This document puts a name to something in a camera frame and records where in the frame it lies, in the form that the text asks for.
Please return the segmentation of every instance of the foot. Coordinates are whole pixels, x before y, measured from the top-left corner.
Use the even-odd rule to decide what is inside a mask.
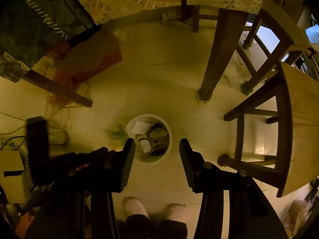
[[[140,214],[149,218],[143,203],[136,198],[129,198],[126,200],[124,203],[124,209],[128,216]]]
[[[187,207],[182,205],[172,205],[166,212],[165,219],[186,223],[189,220]]]

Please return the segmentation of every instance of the dark fabric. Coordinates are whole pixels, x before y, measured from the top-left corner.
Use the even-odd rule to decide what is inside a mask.
[[[77,0],[9,0],[0,13],[0,49],[32,68],[59,43],[92,26],[93,19]],[[16,75],[19,68],[2,61],[4,74],[12,69],[11,77],[16,77],[7,79],[16,82],[24,74]]]
[[[117,221],[121,239],[186,239],[185,223],[163,220],[154,229],[151,221],[143,215],[129,216],[126,222]]]

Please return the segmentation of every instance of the dark patterned cloth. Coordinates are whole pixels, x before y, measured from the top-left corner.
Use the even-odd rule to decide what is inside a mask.
[[[94,25],[78,0],[9,0],[0,13],[0,51],[12,59],[0,53],[0,76],[19,81],[26,66]]]

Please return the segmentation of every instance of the black cable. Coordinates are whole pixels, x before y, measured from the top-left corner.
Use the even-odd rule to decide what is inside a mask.
[[[25,138],[20,145],[18,145],[18,147],[16,148],[16,151],[18,151],[18,148],[26,141],[27,138]]]
[[[5,147],[5,145],[10,141],[10,140],[12,140],[12,139],[14,139],[14,138],[20,138],[20,137],[24,137],[24,138],[27,138],[26,136],[16,136],[16,137],[11,137],[11,138],[9,138],[5,143],[4,143],[4,145],[3,146],[1,146],[1,148],[0,148],[0,150],[2,150],[4,147]]]

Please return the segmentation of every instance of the tile floor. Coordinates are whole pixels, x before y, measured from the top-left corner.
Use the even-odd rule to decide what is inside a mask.
[[[246,96],[240,85],[250,75],[235,52],[224,75],[213,92],[212,99],[204,103],[196,100],[209,58],[216,22],[201,20],[199,33],[180,22],[160,20],[139,23],[123,28],[125,41],[121,43],[123,61],[88,81],[93,107],[71,109],[68,132],[71,144],[90,150],[106,146],[122,146],[112,141],[106,130],[116,130],[141,114],[155,114],[163,118],[173,133],[173,147],[160,164],[133,162],[127,187],[123,193],[114,193],[115,214],[126,216],[122,201],[137,197],[145,204],[150,216],[159,221],[170,204],[187,205],[192,219],[187,223],[193,238],[200,210],[201,194],[188,187],[178,145],[187,138],[194,151],[202,153],[206,161],[216,164],[222,153],[233,154],[236,121],[224,122],[223,115],[242,102]],[[275,46],[267,31],[258,33],[266,46]],[[249,51],[256,68],[265,55],[256,45]],[[276,110],[275,100],[260,108]],[[244,153],[275,155],[277,125],[267,125],[264,116],[245,116]],[[277,189],[257,181],[275,208],[281,220],[295,197],[301,198],[307,188],[284,198],[276,198]],[[229,198],[224,197],[224,225],[222,238],[228,235]]]

